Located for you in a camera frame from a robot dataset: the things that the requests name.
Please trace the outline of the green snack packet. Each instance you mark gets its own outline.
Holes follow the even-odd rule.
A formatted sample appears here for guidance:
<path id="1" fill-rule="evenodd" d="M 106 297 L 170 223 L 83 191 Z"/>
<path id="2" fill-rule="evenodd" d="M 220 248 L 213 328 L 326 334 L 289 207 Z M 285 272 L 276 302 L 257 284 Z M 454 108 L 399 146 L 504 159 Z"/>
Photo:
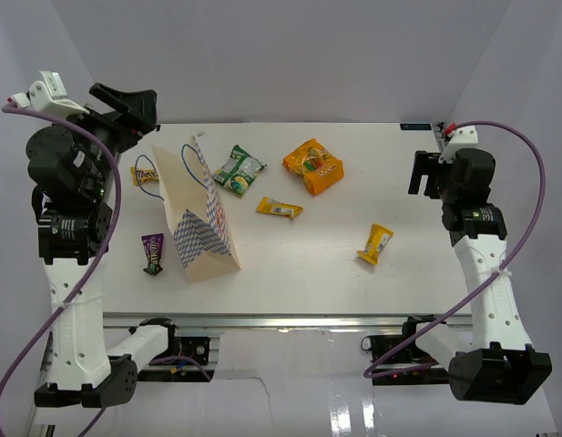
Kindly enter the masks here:
<path id="1" fill-rule="evenodd" d="M 242 198 L 266 167 L 241 146 L 235 145 L 227 162 L 212 174 L 212 178 L 216 184 Z"/>

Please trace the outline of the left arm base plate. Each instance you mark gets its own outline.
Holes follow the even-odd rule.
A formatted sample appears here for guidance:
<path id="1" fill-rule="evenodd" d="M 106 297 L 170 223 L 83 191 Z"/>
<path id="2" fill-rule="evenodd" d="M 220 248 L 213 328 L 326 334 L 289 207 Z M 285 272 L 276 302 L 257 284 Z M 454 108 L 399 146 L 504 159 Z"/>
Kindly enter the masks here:
<path id="1" fill-rule="evenodd" d="M 209 337 L 175 337 L 172 346 L 138 374 L 138 382 L 210 382 Z"/>

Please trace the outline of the purple M&M's packet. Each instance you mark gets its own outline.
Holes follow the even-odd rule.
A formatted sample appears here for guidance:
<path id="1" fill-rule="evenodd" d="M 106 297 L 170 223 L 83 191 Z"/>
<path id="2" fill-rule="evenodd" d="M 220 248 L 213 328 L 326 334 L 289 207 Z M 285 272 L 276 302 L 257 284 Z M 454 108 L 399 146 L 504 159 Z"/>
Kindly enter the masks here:
<path id="1" fill-rule="evenodd" d="M 145 251 L 147 265 L 143 269 L 151 276 L 157 276 L 162 270 L 161 257 L 163 253 L 164 234 L 149 234 L 141 237 Z"/>

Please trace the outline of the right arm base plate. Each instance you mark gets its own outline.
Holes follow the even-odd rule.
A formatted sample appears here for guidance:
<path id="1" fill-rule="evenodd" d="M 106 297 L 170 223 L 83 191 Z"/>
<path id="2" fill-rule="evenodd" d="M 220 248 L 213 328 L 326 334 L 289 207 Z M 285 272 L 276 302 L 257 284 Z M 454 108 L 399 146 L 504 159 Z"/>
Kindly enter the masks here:
<path id="1" fill-rule="evenodd" d="M 372 361 L 391 350 L 402 341 L 401 335 L 371 335 L 362 338 L 360 347 L 363 352 L 371 355 Z M 426 363 L 434 363 L 434 359 L 415 346 L 396 352 L 381 364 L 376 371 L 400 370 Z M 402 372 L 372 380 L 373 386 L 415 386 L 415 385 L 447 385 L 447 372 L 438 364 L 426 370 Z"/>

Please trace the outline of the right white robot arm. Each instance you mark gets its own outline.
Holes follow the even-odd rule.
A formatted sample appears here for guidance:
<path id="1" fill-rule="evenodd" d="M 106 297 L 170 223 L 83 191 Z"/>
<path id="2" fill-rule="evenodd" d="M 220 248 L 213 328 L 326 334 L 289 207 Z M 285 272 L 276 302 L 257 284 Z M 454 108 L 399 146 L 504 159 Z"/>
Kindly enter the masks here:
<path id="1" fill-rule="evenodd" d="M 462 148 L 445 160 L 418 151 L 409 193 L 422 189 L 442 201 L 442 222 L 459 259 L 469 302 L 473 339 L 466 343 L 440 323 L 402 337 L 410 362 L 430 356 L 448 373 L 459 401 L 523 405 L 552 371 L 548 354 L 534 349 L 516 307 L 506 260 L 506 224 L 488 198 L 496 161 L 483 150 Z"/>

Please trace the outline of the yellow snack bar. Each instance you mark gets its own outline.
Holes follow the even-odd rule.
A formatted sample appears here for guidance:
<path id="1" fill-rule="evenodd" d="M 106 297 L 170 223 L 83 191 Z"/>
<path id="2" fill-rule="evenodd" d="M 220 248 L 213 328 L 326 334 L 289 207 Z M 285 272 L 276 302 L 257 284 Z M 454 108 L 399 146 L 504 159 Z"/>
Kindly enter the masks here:
<path id="1" fill-rule="evenodd" d="M 256 211 L 265 215 L 295 219 L 303 212 L 303 207 L 286 204 L 269 197 L 263 197 Z"/>
<path id="2" fill-rule="evenodd" d="M 373 223 L 366 245 L 364 249 L 357 251 L 357 255 L 366 262 L 377 266 L 382 251 L 393 235 L 394 233 L 390 229 L 380 224 Z"/>

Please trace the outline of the yellow M&M's packet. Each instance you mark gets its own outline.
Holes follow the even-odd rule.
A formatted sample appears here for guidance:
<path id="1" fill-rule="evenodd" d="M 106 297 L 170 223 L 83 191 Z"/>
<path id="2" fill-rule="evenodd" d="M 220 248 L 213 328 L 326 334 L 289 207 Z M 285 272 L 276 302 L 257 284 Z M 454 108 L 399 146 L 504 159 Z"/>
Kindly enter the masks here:
<path id="1" fill-rule="evenodd" d="M 158 182 L 158 173 L 155 169 L 143 169 L 143 168 L 130 168 L 130 173 L 132 176 L 133 185 L 138 184 L 143 185 L 148 182 Z"/>

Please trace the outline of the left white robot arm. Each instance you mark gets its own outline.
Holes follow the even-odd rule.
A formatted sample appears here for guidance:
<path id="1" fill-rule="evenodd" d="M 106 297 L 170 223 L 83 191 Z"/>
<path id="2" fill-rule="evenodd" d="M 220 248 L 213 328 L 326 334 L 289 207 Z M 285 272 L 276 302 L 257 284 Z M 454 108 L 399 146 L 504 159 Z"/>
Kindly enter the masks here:
<path id="1" fill-rule="evenodd" d="M 35 182 L 32 207 L 38 255 L 49 281 L 53 358 L 36 390 L 38 407 L 79 405 L 104 409 L 133 397 L 138 373 L 156 358 L 175 361 L 181 340 L 167 318 L 142 321 L 114 348 L 104 341 L 102 272 L 118 223 L 118 158 L 157 127 L 157 94 L 118 91 L 94 84 L 93 97 L 108 112 L 75 108 L 48 113 L 48 125 L 26 144 Z"/>

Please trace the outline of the paper bag blue pattern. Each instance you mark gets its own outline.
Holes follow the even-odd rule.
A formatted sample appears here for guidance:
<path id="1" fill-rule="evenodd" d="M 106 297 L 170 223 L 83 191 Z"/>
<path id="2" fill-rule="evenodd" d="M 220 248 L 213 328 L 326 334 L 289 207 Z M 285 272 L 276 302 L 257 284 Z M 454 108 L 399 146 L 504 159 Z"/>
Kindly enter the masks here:
<path id="1" fill-rule="evenodd" d="M 225 208 L 195 137 L 178 152 L 151 147 L 169 233 L 189 283 L 240 270 Z"/>

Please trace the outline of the orange snack multipack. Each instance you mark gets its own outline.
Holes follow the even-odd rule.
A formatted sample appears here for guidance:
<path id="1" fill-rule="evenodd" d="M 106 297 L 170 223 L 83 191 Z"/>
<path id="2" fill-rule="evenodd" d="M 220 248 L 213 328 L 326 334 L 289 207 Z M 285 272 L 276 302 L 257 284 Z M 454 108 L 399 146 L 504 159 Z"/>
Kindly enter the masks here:
<path id="1" fill-rule="evenodd" d="M 302 178 L 312 196 L 321 194 L 344 177 L 343 162 L 316 138 L 294 149 L 283 159 L 282 164 L 289 172 Z"/>

